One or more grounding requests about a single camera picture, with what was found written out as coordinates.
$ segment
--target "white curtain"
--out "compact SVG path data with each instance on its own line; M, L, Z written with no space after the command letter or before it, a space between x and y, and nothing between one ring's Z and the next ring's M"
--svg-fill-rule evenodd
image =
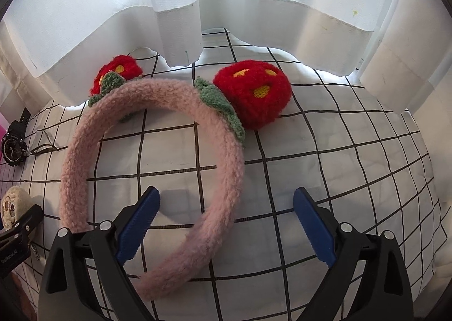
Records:
M228 28L338 75L359 64L392 0L14 0L4 17L14 50L58 103L78 105L98 69L137 47L169 66L202 51L203 29Z
M8 33L4 21L0 22L0 113L12 122L19 120L26 107L38 113L50 96L23 63Z
M452 204L451 15L441 0L394 0L369 49L362 84L388 109L413 113L437 194Z

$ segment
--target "strawberry decoration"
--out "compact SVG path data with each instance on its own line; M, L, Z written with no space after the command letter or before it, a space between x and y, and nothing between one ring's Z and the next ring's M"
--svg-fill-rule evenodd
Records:
M246 60L224 67L213 84L234 107L243 127L250 130L273 122L292 95L287 76L262 61Z
M116 56L111 62L100 69L94 79L94 85L90 90L90 96L101 94L102 79L108 72L115 72L122 76L126 81L143 74L143 70L138 66L135 58L126 55Z

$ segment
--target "blue gripper pad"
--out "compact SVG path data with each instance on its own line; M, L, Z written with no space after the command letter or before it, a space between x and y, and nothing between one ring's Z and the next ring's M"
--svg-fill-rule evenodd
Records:
M293 194L293 209L317 258L332 267L336 262L333 236L300 188Z
M160 208L160 193L156 188L145 192L146 196L135 210L118 236L116 259L121 266L132 259L143 241L152 221Z

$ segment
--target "watch face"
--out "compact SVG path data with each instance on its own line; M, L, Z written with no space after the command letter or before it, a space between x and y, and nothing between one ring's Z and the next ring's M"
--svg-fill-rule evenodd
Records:
M3 145L3 154L12 163L17 162L22 157L22 147L16 139L7 139Z

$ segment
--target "screw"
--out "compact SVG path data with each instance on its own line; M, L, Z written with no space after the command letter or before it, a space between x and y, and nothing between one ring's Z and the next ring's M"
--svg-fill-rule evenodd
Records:
M385 237L386 237L388 240L393 240L393 239L394 239L394 233L392 233L391 231L385 231L385 232L384 232L384 235L385 235Z
M108 220L100 223L99 228L101 231L107 231L112 227L112 222L109 222Z
M67 228L61 228L58 231L58 237L64 237L67 234L67 232L68 232Z
M341 228L342 232L345 232L345 233L350 233L353 230L352 225L349 223L342 223L340 225L340 228Z

